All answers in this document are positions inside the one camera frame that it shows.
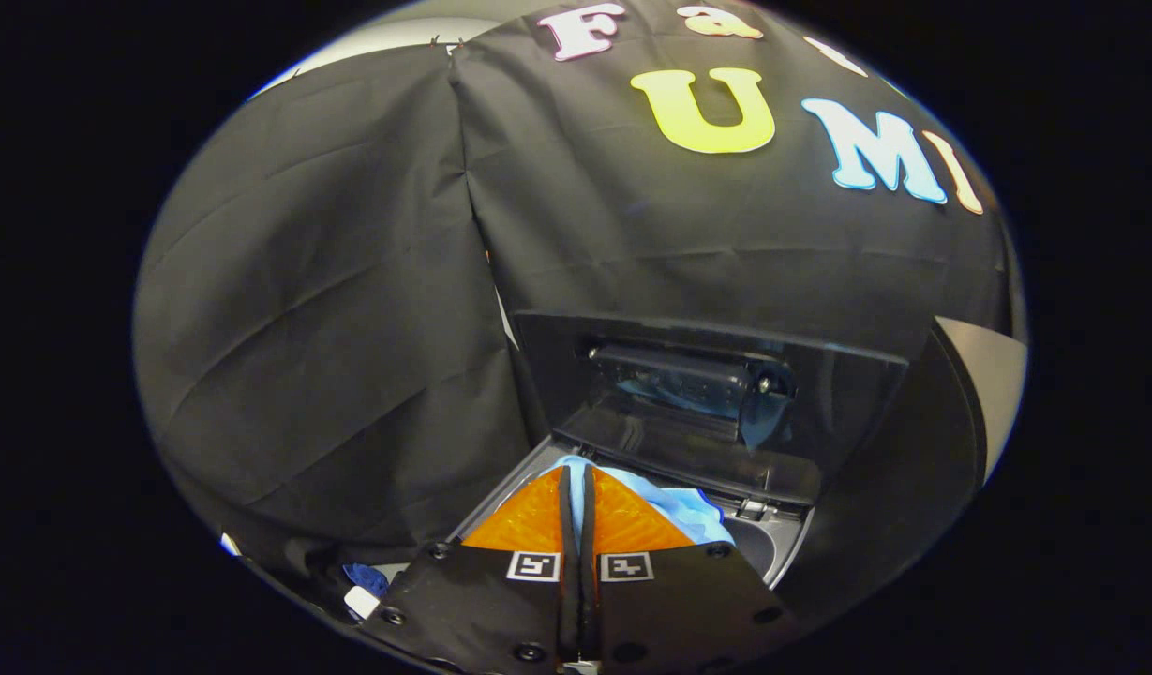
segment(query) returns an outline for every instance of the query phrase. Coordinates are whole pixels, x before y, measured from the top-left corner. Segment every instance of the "black plastic panel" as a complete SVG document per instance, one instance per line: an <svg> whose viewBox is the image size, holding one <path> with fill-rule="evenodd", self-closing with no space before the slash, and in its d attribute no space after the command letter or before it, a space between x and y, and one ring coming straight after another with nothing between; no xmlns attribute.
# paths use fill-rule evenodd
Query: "black plastic panel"
<svg viewBox="0 0 1152 675"><path fill-rule="evenodd" d="M707 675L797 639L797 620L734 546L647 555L653 579L600 584L602 675Z"/></svg>
<svg viewBox="0 0 1152 675"><path fill-rule="evenodd" d="M908 366L893 355L738 326L537 312L516 312L513 319L558 435L649 475L802 505L813 503L871 435ZM651 371L667 364L669 374L691 373L692 394L717 392L718 407L696 410L673 403L670 399L688 403L684 389L673 394L668 388L669 401L623 392L620 384L631 380L631 372L611 376L597 363L600 350L616 355L617 364ZM722 380L722 373L729 372L746 379L746 392L726 387L729 379ZM764 376L772 386L768 397L756 392ZM733 394L744 397L732 409ZM748 401L773 401L780 409L748 414ZM751 433L764 440L748 447L742 428L756 419L772 423L773 432Z"/></svg>
<svg viewBox="0 0 1152 675"><path fill-rule="evenodd" d="M468 673L553 674L559 582L508 579L513 552L427 546L399 574L365 636L422 661Z"/></svg>

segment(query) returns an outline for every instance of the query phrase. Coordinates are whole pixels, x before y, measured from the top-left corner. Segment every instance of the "screw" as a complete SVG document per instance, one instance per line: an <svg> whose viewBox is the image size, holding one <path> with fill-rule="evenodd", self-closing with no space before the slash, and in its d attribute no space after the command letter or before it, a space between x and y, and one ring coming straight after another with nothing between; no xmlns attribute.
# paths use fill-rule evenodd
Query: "screw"
<svg viewBox="0 0 1152 675"><path fill-rule="evenodd" d="M384 619L385 621L392 623L393 625L400 625L406 622L406 615L400 614L400 612L396 612L395 609L392 609L392 607L387 607L386 609L381 610L380 619Z"/></svg>
<svg viewBox="0 0 1152 675"><path fill-rule="evenodd" d="M516 650L513 650L513 657L518 661L538 662L546 658L546 651L537 645L518 645Z"/></svg>

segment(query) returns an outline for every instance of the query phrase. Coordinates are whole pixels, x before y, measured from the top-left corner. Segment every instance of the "yellow letter u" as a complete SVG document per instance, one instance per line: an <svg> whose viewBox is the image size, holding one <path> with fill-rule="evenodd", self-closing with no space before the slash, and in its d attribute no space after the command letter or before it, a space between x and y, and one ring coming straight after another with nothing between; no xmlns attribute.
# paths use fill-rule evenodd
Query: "yellow letter u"
<svg viewBox="0 0 1152 675"><path fill-rule="evenodd" d="M642 73L630 81L646 93L654 121L668 141L697 153L750 153L772 142L776 123L772 108L759 93L759 73L745 68L714 68L708 77L725 82L742 108L742 121L734 127L707 123L691 94L697 76L688 71Z"/></svg>

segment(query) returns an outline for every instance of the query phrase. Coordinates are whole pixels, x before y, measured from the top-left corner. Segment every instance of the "light blue cloth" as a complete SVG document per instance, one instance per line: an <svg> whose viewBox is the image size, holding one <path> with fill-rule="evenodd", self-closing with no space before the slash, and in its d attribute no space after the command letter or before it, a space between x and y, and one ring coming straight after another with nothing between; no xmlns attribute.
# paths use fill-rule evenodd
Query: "light blue cloth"
<svg viewBox="0 0 1152 675"><path fill-rule="evenodd" d="M594 462L581 456L564 456L554 467L571 468L571 525L576 529L576 551L579 551L581 532L584 531L584 467L596 467ZM622 471L598 467L609 476L621 480L635 494L646 500L654 509L668 518L680 532L691 539L692 544L710 541L729 541L734 544L722 522L725 514L705 499L704 492L696 487L655 487L650 480Z"/></svg>

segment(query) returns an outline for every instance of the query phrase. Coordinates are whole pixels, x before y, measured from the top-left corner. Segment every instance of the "white tag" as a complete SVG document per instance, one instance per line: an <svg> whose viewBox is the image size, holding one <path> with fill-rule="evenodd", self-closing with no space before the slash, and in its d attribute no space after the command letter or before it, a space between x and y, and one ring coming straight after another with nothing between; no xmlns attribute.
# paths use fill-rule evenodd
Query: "white tag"
<svg viewBox="0 0 1152 675"><path fill-rule="evenodd" d="M369 593L364 586L353 586L343 599L347 607L351 607L363 619L371 616L374 608L380 606L380 599Z"/></svg>

